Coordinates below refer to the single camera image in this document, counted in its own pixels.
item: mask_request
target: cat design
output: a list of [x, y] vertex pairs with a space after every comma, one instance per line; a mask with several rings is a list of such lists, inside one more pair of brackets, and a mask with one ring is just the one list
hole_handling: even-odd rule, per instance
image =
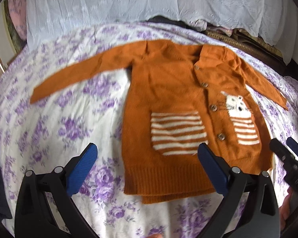
[[226, 96], [226, 108], [233, 123], [238, 143], [241, 145], [260, 143], [252, 120], [252, 113], [244, 103], [243, 97], [229, 95], [224, 91], [221, 91], [221, 94]]

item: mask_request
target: pink fabric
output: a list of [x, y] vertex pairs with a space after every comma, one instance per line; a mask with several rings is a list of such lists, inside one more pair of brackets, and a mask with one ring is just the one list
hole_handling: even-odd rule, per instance
[[8, 0], [11, 20], [22, 40], [27, 39], [26, 2], [27, 0]]

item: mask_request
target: striped pocket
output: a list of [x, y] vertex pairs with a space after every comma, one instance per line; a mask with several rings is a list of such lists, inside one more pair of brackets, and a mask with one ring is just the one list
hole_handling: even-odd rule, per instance
[[198, 112], [151, 113], [153, 148], [164, 156], [194, 155], [207, 141], [207, 133]]
[[256, 133], [255, 124], [252, 118], [235, 118], [231, 117], [237, 141], [241, 145], [255, 145], [260, 141]]

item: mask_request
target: cardigan sleeve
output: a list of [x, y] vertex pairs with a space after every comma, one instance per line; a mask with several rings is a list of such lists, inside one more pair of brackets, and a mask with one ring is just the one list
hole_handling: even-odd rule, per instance
[[236, 62], [240, 67], [246, 84], [251, 86], [258, 93], [288, 110], [286, 107], [287, 99], [260, 72], [256, 71], [238, 56], [236, 57]]
[[30, 103], [33, 104], [69, 85], [92, 78], [100, 72], [127, 68], [135, 59], [142, 59], [146, 52], [147, 41], [140, 41], [114, 47], [85, 61], [68, 66], [35, 87]]

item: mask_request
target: bed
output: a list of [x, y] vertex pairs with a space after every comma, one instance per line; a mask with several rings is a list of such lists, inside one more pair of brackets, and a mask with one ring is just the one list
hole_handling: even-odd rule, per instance
[[[121, 124], [124, 101], [130, 85], [130, 71], [105, 72], [77, 83], [50, 97], [29, 104], [34, 86], [69, 64], [84, 60], [111, 47], [138, 40], [170, 39], [181, 44], [228, 46], [203, 34], [181, 27], [157, 23], [116, 23], [79, 28], [44, 42], [37, 49], [28, 47], [0, 78], [0, 163], [12, 215], [24, 173], [52, 171], [79, 155], [89, 142], [97, 144], [99, 158], [78, 194], [72, 198], [100, 237], [195, 237], [219, 205], [222, 196], [209, 194], [144, 205], [138, 196], [125, 195], [121, 158]], [[281, 77], [257, 59], [229, 47], [260, 71], [287, 98], [285, 111], [254, 90], [272, 137], [285, 144], [287, 137], [298, 142], [298, 82]], [[271, 173], [278, 203], [288, 188], [284, 170], [274, 158]], [[47, 195], [58, 225], [66, 226], [53, 198]], [[229, 229], [237, 224], [247, 194], [240, 202]], [[5, 220], [13, 233], [14, 220]]]

